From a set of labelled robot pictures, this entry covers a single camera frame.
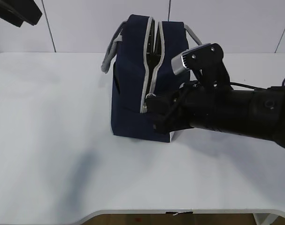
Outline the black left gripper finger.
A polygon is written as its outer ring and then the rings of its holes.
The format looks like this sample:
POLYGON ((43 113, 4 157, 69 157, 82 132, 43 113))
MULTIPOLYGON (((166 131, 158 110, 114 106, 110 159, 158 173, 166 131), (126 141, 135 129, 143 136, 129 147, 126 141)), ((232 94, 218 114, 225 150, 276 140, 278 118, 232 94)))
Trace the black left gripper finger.
POLYGON ((16 27, 24 22, 34 26, 41 17, 42 12, 33 0, 0 0, 0 18, 16 27))

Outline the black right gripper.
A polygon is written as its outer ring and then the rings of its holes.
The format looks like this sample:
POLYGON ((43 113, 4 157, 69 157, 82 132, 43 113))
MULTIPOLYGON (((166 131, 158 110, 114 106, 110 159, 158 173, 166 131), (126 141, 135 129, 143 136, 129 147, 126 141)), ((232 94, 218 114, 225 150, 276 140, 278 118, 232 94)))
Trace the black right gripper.
POLYGON ((191 128, 233 129, 234 92, 229 85, 208 91, 202 86, 185 85, 182 90, 146 96, 146 109, 152 113, 159 134, 191 128))

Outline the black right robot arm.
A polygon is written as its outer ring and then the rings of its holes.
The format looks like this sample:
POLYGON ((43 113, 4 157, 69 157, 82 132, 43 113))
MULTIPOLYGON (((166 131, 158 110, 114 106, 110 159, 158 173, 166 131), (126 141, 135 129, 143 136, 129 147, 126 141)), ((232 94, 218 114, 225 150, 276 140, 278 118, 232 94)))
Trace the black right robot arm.
POLYGON ((207 91, 198 81, 146 97, 154 130, 200 128, 275 142, 285 148, 285 91, 281 87, 207 91))

